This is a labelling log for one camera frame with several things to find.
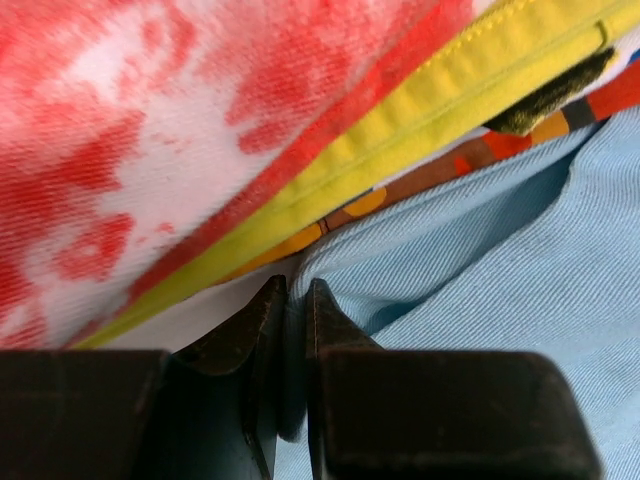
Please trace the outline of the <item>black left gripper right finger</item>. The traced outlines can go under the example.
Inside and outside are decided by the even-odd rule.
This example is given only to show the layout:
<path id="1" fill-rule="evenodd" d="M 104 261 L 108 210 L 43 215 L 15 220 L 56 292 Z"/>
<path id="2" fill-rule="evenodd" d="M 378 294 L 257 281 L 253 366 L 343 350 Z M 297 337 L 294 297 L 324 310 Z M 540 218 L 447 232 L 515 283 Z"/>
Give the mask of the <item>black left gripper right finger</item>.
<path id="1" fill-rule="evenodd" d="M 599 479 L 570 386 L 533 352 L 387 350 L 306 295 L 308 443 L 317 479 Z"/>

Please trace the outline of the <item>light blue trousers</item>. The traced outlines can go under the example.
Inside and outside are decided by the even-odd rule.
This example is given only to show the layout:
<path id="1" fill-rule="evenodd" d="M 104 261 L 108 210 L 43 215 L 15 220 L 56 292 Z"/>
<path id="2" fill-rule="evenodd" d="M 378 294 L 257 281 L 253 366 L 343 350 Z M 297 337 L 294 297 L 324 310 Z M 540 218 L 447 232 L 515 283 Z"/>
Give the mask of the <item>light blue trousers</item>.
<path id="1" fill-rule="evenodd" d="M 563 370 L 609 479 L 639 475 L 639 111 L 629 108 L 339 229 L 285 320 L 280 479 L 312 475 L 305 294 L 391 349 L 530 350 Z"/>

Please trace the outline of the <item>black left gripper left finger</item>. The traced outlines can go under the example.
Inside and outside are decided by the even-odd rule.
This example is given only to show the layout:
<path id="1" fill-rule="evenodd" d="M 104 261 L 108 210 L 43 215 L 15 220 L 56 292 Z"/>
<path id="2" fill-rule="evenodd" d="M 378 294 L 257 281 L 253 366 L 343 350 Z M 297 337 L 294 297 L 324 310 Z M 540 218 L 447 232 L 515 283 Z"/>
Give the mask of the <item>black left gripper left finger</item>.
<path id="1" fill-rule="evenodd" d="M 269 479 L 286 280 L 164 350 L 1 355 L 5 479 Z"/>

